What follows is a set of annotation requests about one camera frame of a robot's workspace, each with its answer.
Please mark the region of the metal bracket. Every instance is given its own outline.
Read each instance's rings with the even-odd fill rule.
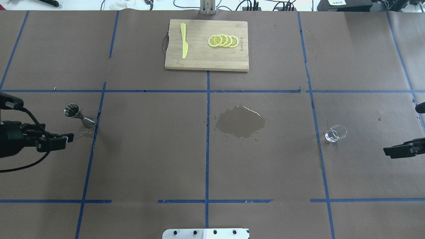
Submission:
[[[168,229],[162,239],[249,239],[246,228]]]
[[[199,13],[201,15],[215,15],[215,0],[201,0],[201,7]]]

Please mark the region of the white metal plate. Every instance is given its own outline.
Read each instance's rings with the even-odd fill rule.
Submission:
[[[167,229],[162,234],[162,239],[249,239],[249,229]]]

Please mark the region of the small glass cup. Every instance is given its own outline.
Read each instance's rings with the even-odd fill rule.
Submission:
[[[325,134],[325,139],[329,143],[334,143],[347,136],[347,129],[342,125],[332,126]]]

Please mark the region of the wooden cutting board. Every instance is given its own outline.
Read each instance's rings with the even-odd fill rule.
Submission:
[[[180,24],[186,24],[189,51],[182,59]],[[235,48],[211,47],[211,35],[226,34],[239,38]],[[175,70],[248,71],[248,23],[216,20],[170,20],[165,68]]]

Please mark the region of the cutting board handle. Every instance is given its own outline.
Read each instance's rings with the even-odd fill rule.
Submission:
[[[167,43],[167,48],[165,48],[165,39],[168,38],[168,42],[170,42],[170,38],[168,36],[168,32],[165,35],[164,39],[162,40],[162,51],[164,52],[164,55],[167,55],[167,48],[168,48],[168,43]]]

